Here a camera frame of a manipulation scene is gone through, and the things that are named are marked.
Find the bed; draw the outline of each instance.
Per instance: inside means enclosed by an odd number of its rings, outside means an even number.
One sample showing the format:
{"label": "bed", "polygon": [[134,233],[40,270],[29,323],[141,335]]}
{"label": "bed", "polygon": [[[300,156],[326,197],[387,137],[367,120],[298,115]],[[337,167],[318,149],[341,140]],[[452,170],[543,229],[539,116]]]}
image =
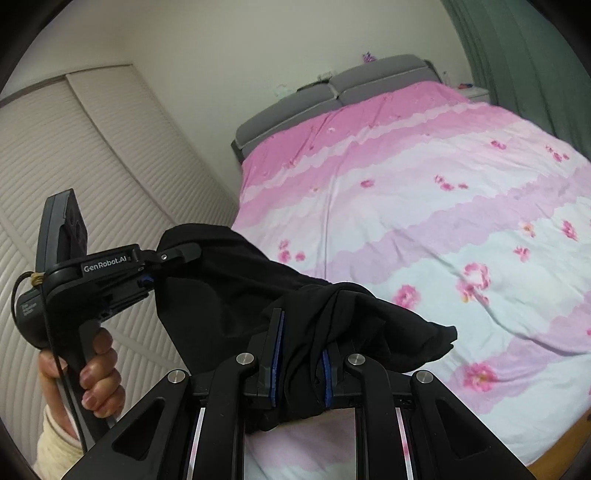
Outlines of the bed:
{"label": "bed", "polygon": [[[469,102],[414,56],[297,92],[242,125],[233,148],[234,230],[296,270],[455,325],[454,349],[426,368],[538,479],[574,465],[591,432],[587,159]],[[253,477],[355,478],[350,411],[247,447]]]}

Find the human hand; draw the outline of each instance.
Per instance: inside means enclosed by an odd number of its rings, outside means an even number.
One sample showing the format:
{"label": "human hand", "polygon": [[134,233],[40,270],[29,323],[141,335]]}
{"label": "human hand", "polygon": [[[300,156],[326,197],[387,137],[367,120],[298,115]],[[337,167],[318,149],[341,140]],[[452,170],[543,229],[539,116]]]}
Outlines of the human hand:
{"label": "human hand", "polygon": [[[113,337],[101,328],[93,339],[96,356],[80,372],[80,386],[86,390],[82,406],[100,419],[121,414],[125,405],[125,389],[121,386],[121,375],[115,369],[117,353],[113,350]],[[61,367],[67,368],[61,359]],[[72,438],[77,438],[76,429],[70,423],[66,408],[61,400],[56,379],[59,378],[53,354],[42,350],[38,360],[41,391],[56,423]]]}

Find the gray headboard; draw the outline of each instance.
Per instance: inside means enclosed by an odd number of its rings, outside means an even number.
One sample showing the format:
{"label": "gray headboard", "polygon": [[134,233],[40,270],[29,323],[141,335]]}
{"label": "gray headboard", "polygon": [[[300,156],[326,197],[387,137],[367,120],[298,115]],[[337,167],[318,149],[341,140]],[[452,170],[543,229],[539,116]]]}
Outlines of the gray headboard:
{"label": "gray headboard", "polygon": [[433,64],[415,55],[397,55],[345,70],[328,83],[293,93],[244,122],[236,131],[232,149],[242,163],[258,144],[277,132],[345,105],[426,80],[441,82]]}

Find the black cloth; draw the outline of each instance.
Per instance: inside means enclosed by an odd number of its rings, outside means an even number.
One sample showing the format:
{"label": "black cloth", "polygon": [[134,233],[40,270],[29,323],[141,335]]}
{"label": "black cloth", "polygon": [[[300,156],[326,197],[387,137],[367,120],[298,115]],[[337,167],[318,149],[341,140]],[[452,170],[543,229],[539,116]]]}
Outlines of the black cloth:
{"label": "black cloth", "polygon": [[326,409],[318,364],[334,340],[408,372],[441,358],[457,338],[454,327],[426,322],[360,285],[330,284],[271,261],[227,227],[176,226],[158,250],[186,242],[201,246],[201,258],[157,280],[155,293],[158,316],[192,374],[246,351],[251,336],[267,330],[273,308],[285,312],[278,407],[257,428]]}

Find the wall outlet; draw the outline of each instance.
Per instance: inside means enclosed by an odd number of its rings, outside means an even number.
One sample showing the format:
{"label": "wall outlet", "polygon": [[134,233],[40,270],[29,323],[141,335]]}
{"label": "wall outlet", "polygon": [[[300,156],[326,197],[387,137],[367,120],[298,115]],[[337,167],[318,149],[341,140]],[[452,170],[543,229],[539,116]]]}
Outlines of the wall outlet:
{"label": "wall outlet", "polygon": [[285,98],[287,96],[290,96],[294,92],[295,92],[294,89],[289,88],[284,83],[282,83],[281,85],[277,85],[275,87],[275,97],[277,97],[279,100],[281,100],[282,98]]}

